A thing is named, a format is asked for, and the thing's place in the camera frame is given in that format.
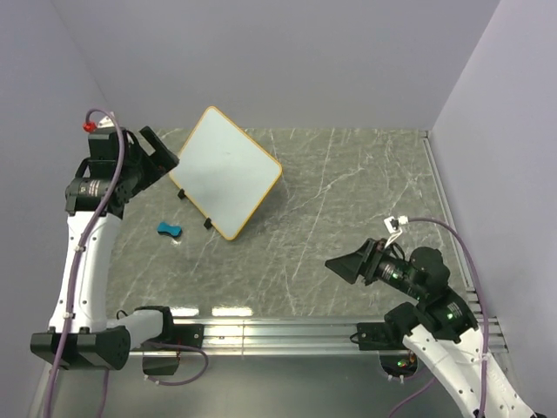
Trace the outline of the yellow framed whiteboard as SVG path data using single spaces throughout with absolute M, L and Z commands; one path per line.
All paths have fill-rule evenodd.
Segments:
M 282 165 L 221 110 L 208 107 L 186 139 L 172 182 L 231 241 L 282 176 Z

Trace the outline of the blue whiteboard eraser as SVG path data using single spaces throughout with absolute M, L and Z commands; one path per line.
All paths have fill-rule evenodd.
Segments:
M 160 222 L 157 227 L 157 233 L 159 235 L 168 236 L 173 239 L 179 239 L 183 233 L 183 230 L 181 226 L 175 226 L 166 222 Z

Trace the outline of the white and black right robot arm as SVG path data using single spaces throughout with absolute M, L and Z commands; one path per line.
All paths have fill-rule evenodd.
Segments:
M 408 259 L 367 239 L 355 252 L 325 267 L 349 284 L 381 281 L 413 298 L 384 316 L 386 342 L 405 347 L 429 369 L 465 417 L 535 417 L 493 355 L 473 311 L 449 286 L 442 253 L 418 247 Z

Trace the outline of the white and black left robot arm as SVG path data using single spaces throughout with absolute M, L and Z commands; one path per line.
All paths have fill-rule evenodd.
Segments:
M 124 164 L 109 189 L 118 158 L 117 131 L 97 127 L 88 136 L 90 155 L 65 190 L 68 250 L 63 283 L 46 331 L 34 333 L 30 350 L 37 357 L 70 369 L 120 370 L 133 348 L 148 342 L 165 350 L 177 330 L 169 307 L 139 307 L 120 320 L 105 312 L 112 248 L 125 205 L 178 165 L 178 157 L 145 126 L 140 134 L 154 151 L 147 153 L 128 130 Z

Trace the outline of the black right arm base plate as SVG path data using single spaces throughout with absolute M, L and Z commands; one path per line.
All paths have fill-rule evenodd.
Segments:
M 385 322 L 359 322 L 356 332 L 349 337 L 359 351 L 396 351 L 404 349 Z

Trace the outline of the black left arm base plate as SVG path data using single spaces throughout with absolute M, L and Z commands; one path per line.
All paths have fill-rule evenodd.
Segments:
M 180 347 L 201 348 L 205 337 L 205 325 L 178 323 L 155 338 L 139 345 L 138 349 L 179 350 Z

